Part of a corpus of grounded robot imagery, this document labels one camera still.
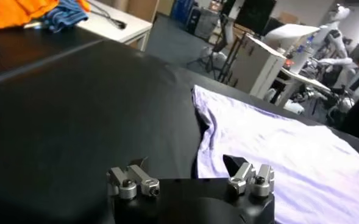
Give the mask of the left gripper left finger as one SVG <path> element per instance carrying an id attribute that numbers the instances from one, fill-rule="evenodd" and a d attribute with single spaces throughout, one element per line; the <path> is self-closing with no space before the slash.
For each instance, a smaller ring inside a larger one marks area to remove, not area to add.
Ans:
<path id="1" fill-rule="evenodd" d="M 109 197 L 133 200 L 140 192 L 149 198 L 160 194 L 160 181 L 147 174 L 148 158 L 132 160 L 124 170 L 112 167 L 107 171 L 107 193 Z"/>

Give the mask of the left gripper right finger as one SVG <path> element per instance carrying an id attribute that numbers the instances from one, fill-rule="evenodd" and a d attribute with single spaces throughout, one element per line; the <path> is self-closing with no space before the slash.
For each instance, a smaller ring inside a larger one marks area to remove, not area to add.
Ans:
<path id="1" fill-rule="evenodd" d="M 274 193 L 274 170 L 270 165 L 262 164 L 256 170 L 253 164 L 244 158 L 223 155 L 224 165 L 230 175 L 229 186 L 237 196 L 249 191 L 255 197 L 265 198 Z"/>

